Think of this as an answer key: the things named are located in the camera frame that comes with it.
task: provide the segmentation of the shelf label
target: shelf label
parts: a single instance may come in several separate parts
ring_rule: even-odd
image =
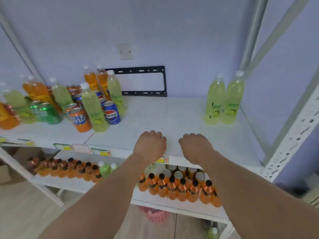
[[[23,139],[23,138],[18,138],[18,141],[21,141],[22,144],[25,144],[27,146],[35,146],[34,141],[30,140],[30,139]]]
[[[5,137],[0,137],[0,142],[6,142],[7,139]]]
[[[105,150],[105,149],[98,149],[98,148],[91,148],[93,154],[98,154],[102,156],[112,156],[110,150]]]
[[[84,144],[73,144],[72,148],[76,152],[87,153],[87,154],[92,153],[90,147]]]
[[[69,144],[54,143],[53,145],[56,149],[59,149],[59,150],[64,150],[64,151],[72,151],[73,150],[73,148]]]
[[[157,162],[168,163],[168,157],[167,156],[161,157],[159,160],[157,160]]]

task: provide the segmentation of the floor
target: floor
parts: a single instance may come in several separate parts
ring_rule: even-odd
[[[0,232],[2,239],[35,239],[81,194],[64,192],[64,207],[59,207],[27,181],[0,186]],[[161,223],[152,223],[135,205],[130,205],[116,239],[165,238],[204,239],[201,219],[170,213]],[[234,232],[229,239],[240,239]]]

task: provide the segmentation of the white shelf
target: white shelf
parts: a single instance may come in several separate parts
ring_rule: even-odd
[[[50,175],[45,177],[36,175],[31,180],[38,185],[46,185],[78,193],[86,193],[94,185],[92,181],[87,182],[84,179],[59,178]],[[223,207],[216,208],[211,204],[204,205],[200,200],[195,203],[190,203],[189,201],[181,202],[177,199],[170,200],[168,198],[161,198],[158,195],[151,195],[148,191],[141,192],[138,188],[134,189],[131,204],[147,206],[207,220],[220,221],[223,223],[228,222],[228,217]]]
[[[37,147],[54,148],[54,143],[87,144],[91,148],[111,151],[113,157],[127,158],[144,131],[161,131],[167,137],[169,164],[197,167],[188,162],[182,154],[178,139],[185,133],[201,133],[214,148],[231,161],[261,174],[263,167],[257,158],[251,139],[254,134],[242,113],[237,114],[233,125],[206,125],[202,116],[205,98],[142,97],[124,98],[128,107],[122,121],[110,125],[106,132],[79,133],[67,119],[60,124],[22,124],[12,130],[1,130],[0,136],[9,142],[21,143],[18,138],[30,139]]]

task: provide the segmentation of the yellow-green drink bottle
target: yellow-green drink bottle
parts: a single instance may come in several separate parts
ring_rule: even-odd
[[[223,106],[224,113],[221,116],[221,121],[224,124],[232,124],[236,122],[237,111],[245,89],[244,81],[241,80],[243,75],[243,71],[236,71],[235,80],[230,82],[227,86]]]
[[[104,118],[104,111],[101,109],[101,104],[98,96],[90,89],[89,83],[81,83],[82,88],[82,103],[90,118],[90,122],[94,131],[105,132],[108,128],[108,122]]]
[[[121,89],[120,82],[114,75],[113,70],[108,70],[107,74],[108,74],[108,78],[107,78],[108,91],[117,107],[119,114],[122,115],[125,113],[125,106],[123,103],[123,96],[122,96],[122,89]]]
[[[204,121],[206,124],[215,125],[221,115],[222,104],[225,96],[225,83],[222,74],[218,74],[210,84],[207,94]]]
[[[65,107],[68,104],[74,103],[72,98],[71,98],[71,95],[65,86],[60,85],[56,81],[56,78],[52,77],[52,78],[49,78],[49,80],[53,83],[52,84],[52,93],[53,93],[53,96],[55,98],[55,101],[59,104],[59,106],[65,112]]]
[[[20,119],[25,123],[35,123],[37,121],[36,117],[29,108],[29,104],[26,102],[21,92],[9,89],[4,82],[1,82],[0,86],[2,87],[3,97],[18,113]]]

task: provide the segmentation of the sprite can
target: sprite can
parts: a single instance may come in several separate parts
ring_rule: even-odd
[[[50,125],[58,124],[62,121],[57,110],[49,103],[45,102],[38,105],[40,115]]]
[[[29,103],[29,107],[32,111],[32,113],[35,115],[35,117],[37,118],[38,121],[40,122],[44,122],[44,118],[41,116],[40,114],[40,109],[39,109],[39,105],[41,104],[41,101],[33,101],[31,103]]]

